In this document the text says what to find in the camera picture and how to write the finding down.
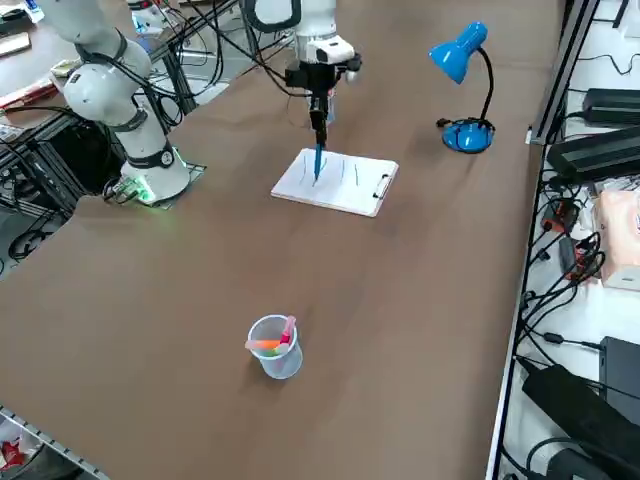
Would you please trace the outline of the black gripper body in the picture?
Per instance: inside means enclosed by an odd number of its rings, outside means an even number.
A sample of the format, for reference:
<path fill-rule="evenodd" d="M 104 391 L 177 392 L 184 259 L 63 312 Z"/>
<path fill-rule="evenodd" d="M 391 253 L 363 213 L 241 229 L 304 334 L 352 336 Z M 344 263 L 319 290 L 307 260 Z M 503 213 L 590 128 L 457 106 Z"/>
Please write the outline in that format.
<path fill-rule="evenodd" d="M 337 64 L 306 63 L 307 86 L 305 89 L 313 96 L 328 96 L 341 79 L 352 83 L 357 78 L 361 66 L 360 54 Z"/>

